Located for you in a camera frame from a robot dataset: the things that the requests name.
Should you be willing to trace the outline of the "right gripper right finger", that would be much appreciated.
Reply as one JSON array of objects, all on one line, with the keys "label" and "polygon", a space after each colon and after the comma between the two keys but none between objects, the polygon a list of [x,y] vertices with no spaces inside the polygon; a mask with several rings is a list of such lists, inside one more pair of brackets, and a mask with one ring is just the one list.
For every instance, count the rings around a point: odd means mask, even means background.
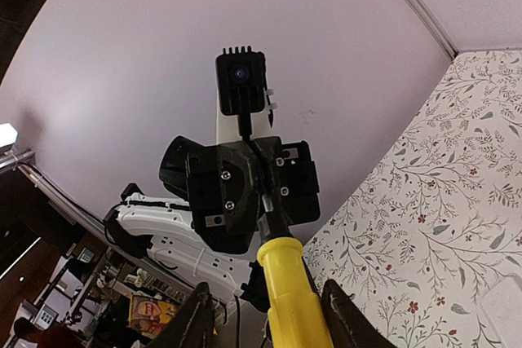
[{"label": "right gripper right finger", "polygon": [[335,348],[396,348],[334,280],[323,286],[321,308]]}]

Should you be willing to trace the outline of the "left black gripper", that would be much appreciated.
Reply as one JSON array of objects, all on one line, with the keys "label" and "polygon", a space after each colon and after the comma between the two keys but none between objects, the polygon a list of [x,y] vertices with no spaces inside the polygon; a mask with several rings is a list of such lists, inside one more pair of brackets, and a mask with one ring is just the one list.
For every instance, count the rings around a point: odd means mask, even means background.
[{"label": "left black gripper", "polygon": [[176,137],[158,173],[189,203],[194,231],[218,253],[244,254],[259,233],[263,196],[283,210],[288,228],[321,216],[316,165],[307,142],[277,136],[203,146]]}]

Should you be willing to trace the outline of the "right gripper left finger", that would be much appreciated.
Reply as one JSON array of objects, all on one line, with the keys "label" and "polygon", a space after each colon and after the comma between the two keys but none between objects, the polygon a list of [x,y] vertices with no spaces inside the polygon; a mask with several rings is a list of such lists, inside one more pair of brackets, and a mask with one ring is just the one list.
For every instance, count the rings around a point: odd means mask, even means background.
[{"label": "right gripper left finger", "polygon": [[148,348],[217,347],[215,310],[210,286],[199,283],[165,329]]}]

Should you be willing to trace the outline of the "yellow pry tool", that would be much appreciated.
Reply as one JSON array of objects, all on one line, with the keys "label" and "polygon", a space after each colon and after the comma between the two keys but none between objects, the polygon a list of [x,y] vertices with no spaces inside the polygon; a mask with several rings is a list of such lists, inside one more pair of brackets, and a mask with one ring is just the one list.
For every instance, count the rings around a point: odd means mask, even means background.
[{"label": "yellow pry tool", "polygon": [[263,196],[258,219],[262,244],[257,259],[268,289],[272,344],[275,347],[332,347],[334,344],[303,262],[303,245],[289,231],[282,208]]}]

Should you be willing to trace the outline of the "black-faced white remote control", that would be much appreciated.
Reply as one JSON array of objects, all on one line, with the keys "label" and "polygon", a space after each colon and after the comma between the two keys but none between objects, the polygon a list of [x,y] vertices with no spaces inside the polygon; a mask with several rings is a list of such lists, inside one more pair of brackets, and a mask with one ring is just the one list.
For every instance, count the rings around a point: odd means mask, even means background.
[{"label": "black-faced white remote control", "polygon": [[480,300],[480,307],[503,347],[521,348],[521,276],[508,275]]}]

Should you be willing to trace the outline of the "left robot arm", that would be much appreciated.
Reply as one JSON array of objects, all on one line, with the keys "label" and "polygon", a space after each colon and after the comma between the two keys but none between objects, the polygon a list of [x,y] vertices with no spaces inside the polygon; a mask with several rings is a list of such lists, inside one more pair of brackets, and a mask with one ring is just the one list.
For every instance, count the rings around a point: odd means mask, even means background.
[{"label": "left robot arm", "polygon": [[269,308],[263,268],[246,258],[254,236],[287,237],[321,215],[309,145],[277,137],[203,146],[175,138],[159,178],[170,196],[152,198],[130,183],[104,218],[113,242],[133,258],[205,281],[214,296]]}]

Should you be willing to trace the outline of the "floral patterned table mat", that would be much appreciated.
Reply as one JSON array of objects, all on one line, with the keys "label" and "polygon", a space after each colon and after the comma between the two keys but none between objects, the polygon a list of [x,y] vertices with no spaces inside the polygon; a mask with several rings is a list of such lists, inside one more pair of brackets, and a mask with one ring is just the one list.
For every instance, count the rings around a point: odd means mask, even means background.
[{"label": "floral patterned table mat", "polygon": [[459,55],[304,255],[395,346],[503,347],[480,300],[521,276],[521,53]]}]

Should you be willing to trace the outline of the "left aluminium frame post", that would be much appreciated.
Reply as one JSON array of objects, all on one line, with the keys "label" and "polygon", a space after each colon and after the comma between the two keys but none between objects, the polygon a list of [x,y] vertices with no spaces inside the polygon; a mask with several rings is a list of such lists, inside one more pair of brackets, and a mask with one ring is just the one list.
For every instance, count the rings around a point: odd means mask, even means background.
[{"label": "left aluminium frame post", "polygon": [[432,38],[445,55],[453,61],[459,53],[458,48],[446,32],[440,21],[423,0],[404,0],[413,13],[419,18]]}]

